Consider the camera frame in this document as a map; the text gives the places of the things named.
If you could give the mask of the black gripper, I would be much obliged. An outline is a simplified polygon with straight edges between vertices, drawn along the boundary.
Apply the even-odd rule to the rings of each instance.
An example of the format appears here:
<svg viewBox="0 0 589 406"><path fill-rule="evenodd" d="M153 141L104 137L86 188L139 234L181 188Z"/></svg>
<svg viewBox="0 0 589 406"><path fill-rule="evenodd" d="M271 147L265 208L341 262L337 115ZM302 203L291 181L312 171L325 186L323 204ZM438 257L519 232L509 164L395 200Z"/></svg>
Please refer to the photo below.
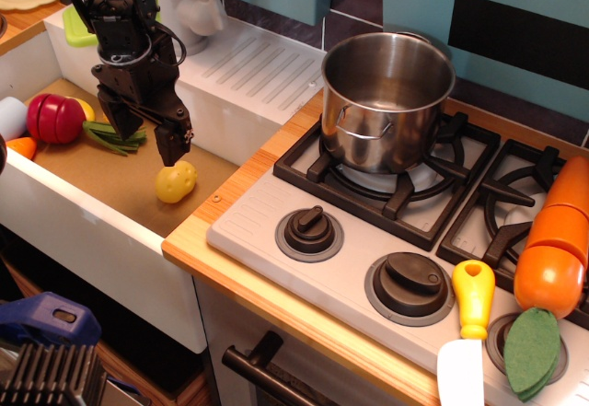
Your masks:
<svg viewBox="0 0 589 406"><path fill-rule="evenodd" d="M191 150L188 111L176 94L179 62L174 39L166 32L150 38L148 50L134 59L119 55L92 68L98 80L98 100L122 140L137 132L144 119L155 128L158 153L165 167L173 167Z"/></svg>

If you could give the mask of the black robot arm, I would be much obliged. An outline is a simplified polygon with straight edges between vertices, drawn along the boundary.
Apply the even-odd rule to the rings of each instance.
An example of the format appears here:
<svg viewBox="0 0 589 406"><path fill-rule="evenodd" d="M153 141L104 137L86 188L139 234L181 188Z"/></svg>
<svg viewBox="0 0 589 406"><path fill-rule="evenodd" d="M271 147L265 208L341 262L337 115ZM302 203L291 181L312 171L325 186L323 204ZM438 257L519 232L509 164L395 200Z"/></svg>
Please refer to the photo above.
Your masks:
<svg viewBox="0 0 589 406"><path fill-rule="evenodd" d="M156 126L162 162L172 167L191 149L190 115L176 93L186 56L180 39L161 24L156 0L70 0L98 39L98 100L123 140L144 121Z"/></svg>

